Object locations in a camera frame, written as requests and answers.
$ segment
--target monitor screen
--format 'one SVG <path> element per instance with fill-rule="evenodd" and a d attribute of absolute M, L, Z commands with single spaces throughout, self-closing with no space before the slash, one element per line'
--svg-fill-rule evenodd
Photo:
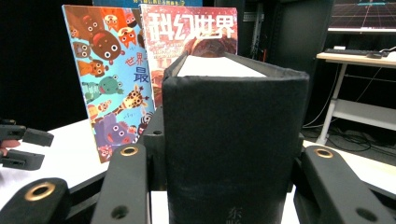
<path fill-rule="evenodd" d="M 329 32 L 396 34 L 396 0 L 334 0 Z"/>

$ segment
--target magazine cover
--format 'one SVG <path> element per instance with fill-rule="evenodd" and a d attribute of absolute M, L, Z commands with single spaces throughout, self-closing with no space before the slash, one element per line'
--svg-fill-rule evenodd
<path fill-rule="evenodd" d="M 63 6 L 100 162 L 136 142 L 154 113 L 139 9 Z"/>
<path fill-rule="evenodd" d="M 234 7 L 142 4 L 140 9 L 156 107 L 163 104 L 163 71 L 183 51 L 200 57 L 237 52 L 237 14 Z"/>
<path fill-rule="evenodd" d="M 139 4 L 201 7 L 203 5 L 203 0 L 92 0 L 92 4 L 96 7 L 132 8 L 138 8 Z"/>

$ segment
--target brass grommet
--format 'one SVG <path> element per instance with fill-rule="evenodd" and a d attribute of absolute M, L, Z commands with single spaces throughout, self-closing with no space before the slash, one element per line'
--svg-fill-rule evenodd
<path fill-rule="evenodd" d="M 332 153 L 329 150 L 326 150 L 323 148 L 316 148 L 316 149 L 314 149 L 314 152 L 319 157 L 326 158 L 326 159 L 332 158 Z"/>
<path fill-rule="evenodd" d="M 122 156 L 133 156 L 138 151 L 139 151 L 139 148 L 137 148 L 137 147 L 126 147 L 126 148 L 122 149 L 121 155 Z"/>
<path fill-rule="evenodd" d="M 44 182 L 30 188 L 25 194 L 26 201 L 38 201 L 49 196 L 55 190 L 55 185 L 50 182 Z"/>

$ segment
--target book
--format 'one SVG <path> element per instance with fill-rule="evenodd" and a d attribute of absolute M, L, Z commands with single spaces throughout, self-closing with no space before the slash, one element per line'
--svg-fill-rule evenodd
<path fill-rule="evenodd" d="M 138 8 L 63 6 L 100 162 L 137 141 L 154 113 Z"/>
<path fill-rule="evenodd" d="M 230 53 L 185 52 L 164 70 L 169 223 L 281 222 L 308 83 L 305 72 Z"/>
<path fill-rule="evenodd" d="M 156 107 L 163 103 L 163 71 L 183 51 L 206 57 L 237 52 L 237 13 L 234 7 L 141 4 L 140 9 Z"/>
<path fill-rule="evenodd" d="M 93 0 L 96 7 L 131 7 L 138 8 L 139 4 L 201 7 L 203 0 Z"/>

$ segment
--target white table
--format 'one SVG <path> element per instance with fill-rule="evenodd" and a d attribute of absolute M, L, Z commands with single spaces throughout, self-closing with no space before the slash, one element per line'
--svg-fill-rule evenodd
<path fill-rule="evenodd" d="M 327 131 L 329 131 L 332 117 L 348 119 L 382 127 L 396 131 L 396 110 L 376 105 L 366 105 L 356 102 L 338 99 L 338 93 L 343 83 L 344 75 L 349 64 L 396 68 L 396 60 L 393 58 L 371 59 L 366 56 L 320 53 L 317 58 L 324 59 L 328 63 L 341 63 L 341 70 L 338 75 L 337 84 L 332 94 L 326 119 L 317 143 L 325 145 L 327 141 Z"/>
<path fill-rule="evenodd" d="M 0 209 L 23 186 L 45 177 L 60 177 L 69 188 L 101 174 L 108 163 L 100 163 L 88 120 L 82 120 L 50 131 L 55 138 L 51 147 L 21 143 L 18 150 L 45 154 L 41 168 L 37 171 L 23 171 L 0 167 Z M 304 142 L 310 146 L 314 143 Z M 378 161 L 340 152 L 358 177 L 396 194 L 396 185 L 389 180 L 396 179 L 396 167 Z M 293 204 L 293 192 L 287 194 L 282 223 L 299 223 Z M 168 207 L 165 191 L 152 191 L 153 224 L 168 223 Z"/>

